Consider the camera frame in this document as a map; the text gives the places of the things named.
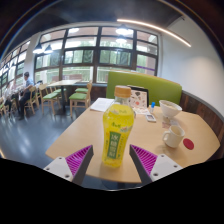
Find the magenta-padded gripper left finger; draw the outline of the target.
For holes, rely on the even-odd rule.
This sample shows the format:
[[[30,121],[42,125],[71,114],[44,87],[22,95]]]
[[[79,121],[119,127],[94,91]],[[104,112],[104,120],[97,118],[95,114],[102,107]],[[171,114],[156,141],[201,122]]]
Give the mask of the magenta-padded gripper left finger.
[[[67,157],[57,157],[44,170],[81,185],[93,155],[93,146],[89,145]]]

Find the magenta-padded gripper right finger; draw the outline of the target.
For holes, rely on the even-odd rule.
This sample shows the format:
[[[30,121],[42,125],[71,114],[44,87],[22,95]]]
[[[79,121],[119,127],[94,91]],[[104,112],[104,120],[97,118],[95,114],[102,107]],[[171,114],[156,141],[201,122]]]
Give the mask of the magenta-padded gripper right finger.
[[[165,154],[155,155],[143,148],[130,145],[129,154],[143,185],[149,184],[182,169]]]

